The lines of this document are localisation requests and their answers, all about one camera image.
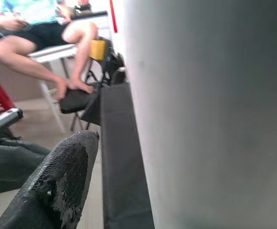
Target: floor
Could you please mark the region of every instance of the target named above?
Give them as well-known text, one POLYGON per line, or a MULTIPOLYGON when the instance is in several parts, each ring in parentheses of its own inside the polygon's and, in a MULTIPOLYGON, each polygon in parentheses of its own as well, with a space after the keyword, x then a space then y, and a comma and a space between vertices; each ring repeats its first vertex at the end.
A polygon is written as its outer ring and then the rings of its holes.
MULTIPOLYGON (((52 149, 58 142, 69 137, 72 132, 61 134, 55 120, 43 99, 29 100, 17 103, 16 106, 23 110, 24 118, 11 126, 16 136, 23 140, 37 143, 52 149)), ((70 129, 73 115, 62 114, 66 129, 70 129)), ((91 125, 91 131, 100 132, 100 128, 91 125)), ((0 216, 16 195, 17 190, 0 193, 0 216)), ((101 142, 99 143, 98 155, 95 161, 90 190, 85 202, 81 221, 77 229, 103 229, 103 200, 102 200, 102 170, 101 170, 101 142)))

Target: leg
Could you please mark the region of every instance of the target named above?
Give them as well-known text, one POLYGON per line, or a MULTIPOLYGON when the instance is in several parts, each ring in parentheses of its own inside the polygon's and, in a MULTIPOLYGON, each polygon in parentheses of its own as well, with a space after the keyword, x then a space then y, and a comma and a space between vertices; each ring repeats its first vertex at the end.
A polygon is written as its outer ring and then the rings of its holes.
POLYGON ((0 39, 0 62, 24 75, 55 83, 59 91, 57 99, 62 99, 66 93, 67 82, 42 64, 27 57, 36 48, 36 44, 25 38, 7 36, 0 39))
POLYGON ((98 28, 93 23, 85 21, 76 21, 70 23, 62 34, 64 41, 68 43, 77 43, 78 52, 75 59, 75 68, 71 76, 71 88, 79 88, 88 93, 93 92, 93 87, 88 86, 81 81, 81 75, 89 60, 92 40, 97 37, 98 28))

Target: white plastic chair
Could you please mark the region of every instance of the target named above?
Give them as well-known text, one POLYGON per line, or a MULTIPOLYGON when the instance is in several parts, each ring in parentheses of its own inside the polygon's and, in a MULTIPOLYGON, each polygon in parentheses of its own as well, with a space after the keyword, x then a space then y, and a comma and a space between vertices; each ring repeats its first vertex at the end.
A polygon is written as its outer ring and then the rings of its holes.
MULTIPOLYGON (((64 71, 64 77, 69 78, 65 59, 67 57, 74 56, 76 52, 77 52, 77 45, 66 44, 66 45, 60 45, 60 46, 53 46, 50 48, 42 49, 37 52, 33 52, 29 55, 29 57, 39 63, 47 62, 50 65, 51 70, 54 69, 54 66, 51 65, 51 62, 55 60, 60 60, 64 71)), ((57 108, 55 107, 55 100, 53 100, 51 96, 54 89, 50 90, 48 88, 47 83, 43 80, 39 80, 39 84, 40 84, 42 93, 50 106, 50 109, 52 111, 52 114, 57 122, 57 125, 60 131, 65 134, 66 129, 61 120, 60 112, 57 111, 57 108)))

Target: bare foot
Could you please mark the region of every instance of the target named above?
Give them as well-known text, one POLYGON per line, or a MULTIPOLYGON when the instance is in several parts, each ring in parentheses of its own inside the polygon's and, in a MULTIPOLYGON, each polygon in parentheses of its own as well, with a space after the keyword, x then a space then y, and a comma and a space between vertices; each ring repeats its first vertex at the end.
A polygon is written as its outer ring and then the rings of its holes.
POLYGON ((93 93, 94 90, 95 90, 93 86, 87 85, 86 83, 82 82, 81 80, 72 80, 72 81, 70 81, 68 87, 72 90, 80 89, 80 90, 85 91, 89 94, 93 93))
POLYGON ((68 83, 66 80, 60 78, 57 82, 56 82, 56 86, 58 89, 58 92, 56 94, 56 100, 60 101, 61 99, 63 99, 65 97, 66 94, 66 90, 68 87, 68 83))

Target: person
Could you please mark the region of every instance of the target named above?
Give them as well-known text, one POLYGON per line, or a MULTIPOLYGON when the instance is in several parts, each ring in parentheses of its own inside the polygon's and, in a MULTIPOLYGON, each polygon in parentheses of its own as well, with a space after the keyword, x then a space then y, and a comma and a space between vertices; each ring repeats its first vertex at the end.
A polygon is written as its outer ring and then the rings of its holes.
POLYGON ((65 96, 67 88, 93 92, 92 86, 81 81, 81 74, 98 28, 94 23, 72 21, 64 0, 2 0, 0 31, 5 35, 0 39, 0 62, 10 69, 55 83, 58 100, 65 96), (62 23, 58 23, 56 9, 63 17, 62 23), (28 57, 37 50, 68 43, 78 44, 70 80, 28 57))

